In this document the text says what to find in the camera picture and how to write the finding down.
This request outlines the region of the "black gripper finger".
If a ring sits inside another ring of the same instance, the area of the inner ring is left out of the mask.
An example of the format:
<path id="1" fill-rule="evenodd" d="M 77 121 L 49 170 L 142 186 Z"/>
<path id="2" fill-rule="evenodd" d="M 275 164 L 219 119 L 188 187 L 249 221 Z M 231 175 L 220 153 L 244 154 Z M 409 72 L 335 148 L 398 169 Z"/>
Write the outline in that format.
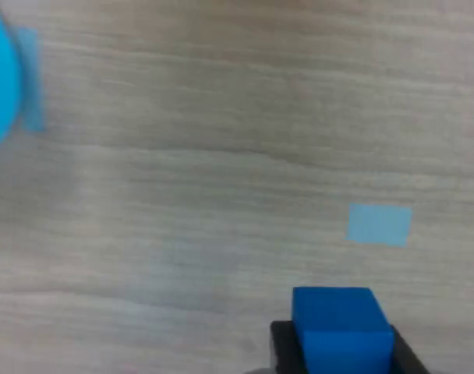
<path id="1" fill-rule="evenodd" d="M 398 329 L 394 325 L 391 328 L 394 333 L 394 344 L 389 373 L 430 374 L 430 370 L 419 359 Z"/>
<path id="2" fill-rule="evenodd" d="M 271 367 L 278 374 L 307 374 L 302 348 L 292 321 L 270 324 Z"/>

